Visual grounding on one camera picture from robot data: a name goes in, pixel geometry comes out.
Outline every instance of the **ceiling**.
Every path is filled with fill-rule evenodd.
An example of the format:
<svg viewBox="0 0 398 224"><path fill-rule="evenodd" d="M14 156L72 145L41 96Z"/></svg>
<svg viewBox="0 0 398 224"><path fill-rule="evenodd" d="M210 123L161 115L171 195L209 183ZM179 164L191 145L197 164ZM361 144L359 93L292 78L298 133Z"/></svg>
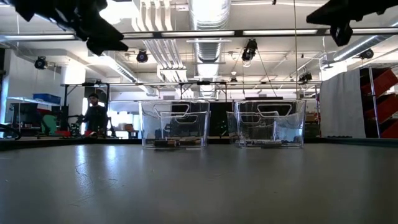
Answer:
<svg viewBox="0 0 398 224"><path fill-rule="evenodd" d="M296 12L294 12L293 6L287 6L285 4L276 4L272 6L266 5L240 5L240 4L252 4L269 2L266 1L235 1L232 0L233 5L231 6L228 27L227 29L294 29L295 21L297 28L319 28L322 26L307 24L305 18L308 14L313 12L316 7L303 7L297 6ZM325 1L308 1L308 0L297 0L297 3L307 4L318 4L322 5ZM172 25L175 30L190 30L190 16L188 11L178 11L175 8L186 5L187 1L177 0L172 1L174 9L172 9ZM383 27L385 24L393 19L396 14L398 7L388 9L384 15L377 16L372 14L364 17L360 22L351 22L352 27ZM12 7L0 7L0 33L2 34L44 34L44 33L56 33L63 32L56 25L51 24L39 17L34 17L30 23L23 21L21 17L18 17ZM131 26L130 19L123 19L115 27L121 32L134 32ZM351 43L361 38L360 36L354 36L351 38ZM337 47L331 37L298 37L297 40L294 37L261 37L257 38L258 50L261 53L261 59L264 62L264 66L261 63L260 57L257 55L254 57L252 64L248 68L244 68L240 59L240 52L248 41L247 38L231 38L231 42L224 44L222 52L222 62L220 65L219 76L220 79L228 80L231 72L236 72L238 80L245 81L267 81L265 74L269 75L271 80L290 80L289 75L295 77L295 71L297 67L301 67L303 64L311 61L307 66L307 70L312 72L313 79L318 79L319 74L319 61L315 58L322 52L333 52L342 47ZM195 68L195 58L193 45L187 43L186 39L177 39L178 49L183 60L184 65L187 67L187 77L194 78L197 75ZM397 37L388 39L381 44L373 47L375 52L374 57L378 57L386 52L396 49ZM156 76L157 64L151 58L149 54L149 61L147 63L137 63L134 53L137 53L139 49L144 49L145 46L141 40L125 40L125 44L130 47L130 57L125 57L124 52L118 53L123 58L124 64L135 73L138 79L143 82L158 82L159 79ZM120 77L114 70L109 69L107 65L99 65L98 61L88 56L85 43L79 41L64 41L64 42L23 42L19 44L20 49L65 49L74 55L86 60L94 71L90 71L89 77ZM397 61L397 54L386 55L385 57L375 60L374 63L394 63ZM101 70L102 75L98 75L96 71ZM140 91L139 88L124 87L113 88L114 91Z"/></svg>

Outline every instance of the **hanging wire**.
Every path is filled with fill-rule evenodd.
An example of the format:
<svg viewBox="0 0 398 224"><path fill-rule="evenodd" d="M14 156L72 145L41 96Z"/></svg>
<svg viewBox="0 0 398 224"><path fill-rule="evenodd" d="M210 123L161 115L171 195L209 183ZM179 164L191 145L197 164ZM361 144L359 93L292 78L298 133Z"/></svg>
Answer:
<svg viewBox="0 0 398 224"><path fill-rule="evenodd" d="M294 40L295 40L295 54L296 54L296 99L300 98L299 94L299 71L298 71L298 61L297 61L297 16L296 16L296 0L293 0L294 8Z"/></svg>
<svg viewBox="0 0 398 224"><path fill-rule="evenodd" d="M261 58L261 54L260 54L259 49L257 49L257 52L258 52L258 55L259 55L259 57L260 57L260 61L261 61L262 67L263 67L263 69L264 69L264 72L266 73L267 79L268 79L269 84L270 84L270 86L271 86L271 89L272 89L272 91L274 92L275 96L278 97L278 95L276 94L276 92L275 92L275 90L274 90L274 87L272 86L271 79L270 79L269 76L268 76L266 66L264 65L264 62L262 62L262 58Z"/></svg>

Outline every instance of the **white ceiling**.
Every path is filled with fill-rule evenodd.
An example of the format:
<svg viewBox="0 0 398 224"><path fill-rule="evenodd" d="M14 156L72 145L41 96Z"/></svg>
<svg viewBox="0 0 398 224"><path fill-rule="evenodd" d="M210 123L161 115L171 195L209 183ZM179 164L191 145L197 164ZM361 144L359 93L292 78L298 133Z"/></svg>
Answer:
<svg viewBox="0 0 398 224"><path fill-rule="evenodd" d="M308 0L296 0L296 2L309 2L323 4L325 1L308 1ZM187 1L178 0L172 1L173 4L186 4ZM297 7L296 8L296 21L297 28L318 28L322 26L307 24L305 18L308 14L313 12L316 7ZM394 12L398 7L388 9L384 15L377 16L375 14L364 17L361 22L351 22L352 27L382 27L388 21L396 16ZM172 24L176 30L189 30L189 12L187 11L176 11L172 10ZM62 32L56 25L53 25L39 17L34 17L30 23L23 21L19 17L19 26L17 23L17 14L14 12L12 7L0 7L0 33L10 34L17 33L19 27L19 33L54 33ZM272 5L257 5L257 6L231 6L231 12L228 21L228 29L293 29L294 28L294 7L277 4ZM115 27L121 32L133 32L131 27L130 19L124 19ZM360 38L355 36L351 38L351 42ZM331 37L325 37L325 48L323 47L322 37L298 37L297 38L297 64L295 54L295 38L294 37L262 37L257 38L258 48L261 52L261 58L264 61L267 73L271 79L274 80L285 80L289 74L294 73L296 67L300 67L311 57L315 57L316 54L326 50L327 52L336 51L341 49L337 47ZM375 51L375 57L386 53L397 47L397 37L393 37L373 48ZM141 40L126 40L124 41L130 48L131 52L138 49L143 49L144 44ZM240 51L246 44L246 38L233 38L231 42L225 43L223 49L223 62L225 65L220 66L220 75L228 79L232 71L237 72L238 79L258 81L264 78L264 68L262 63L259 61L259 57L256 56L255 60L249 68L242 66L241 60L236 63L233 57L240 58ZM184 65L188 69L188 77L193 77L195 74L195 66L193 64L193 46L192 44L186 43L186 39L177 39L178 49L180 51L181 58ZM66 49L73 54L93 63L88 58L88 52L83 42L79 41L68 41L68 42L29 42L20 43L20 47L28 47L32 49ZM395 62L396 57L389 56L388 58L382 58L386 62ZM135 55L132 55L130 59L125 58L129 69L131 69L136 75L143 81L156 82L157 64L151 63L153 60L149 60L147 63L137 63ZM118 74L105 65L93 65L97 69L104 71L107 77L118 77ZM314 79L317 79L317 73L319 72L318 60L313 60L312 63L307 65L307 69L313 73Z"/></svg>

